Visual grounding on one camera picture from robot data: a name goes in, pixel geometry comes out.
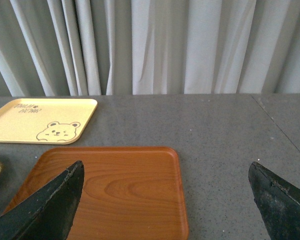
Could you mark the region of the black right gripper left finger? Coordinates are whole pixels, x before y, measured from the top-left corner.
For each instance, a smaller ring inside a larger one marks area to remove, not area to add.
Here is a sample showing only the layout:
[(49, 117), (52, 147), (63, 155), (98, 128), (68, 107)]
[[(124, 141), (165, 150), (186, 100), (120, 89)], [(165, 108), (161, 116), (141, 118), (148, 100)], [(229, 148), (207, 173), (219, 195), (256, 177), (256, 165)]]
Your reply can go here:
[(65, 240), (80, 203), (85, 169), (78, 160), (0, 217), (0, 240)]

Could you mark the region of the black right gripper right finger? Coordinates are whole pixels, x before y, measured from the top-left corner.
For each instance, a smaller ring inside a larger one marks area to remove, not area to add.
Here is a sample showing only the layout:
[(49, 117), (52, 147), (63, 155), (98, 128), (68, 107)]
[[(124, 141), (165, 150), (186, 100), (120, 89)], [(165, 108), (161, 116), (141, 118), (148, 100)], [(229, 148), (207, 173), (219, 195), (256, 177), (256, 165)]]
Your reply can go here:
[(256, 161), (248, 180), (269, 237), (300, 240), (300, 189)]

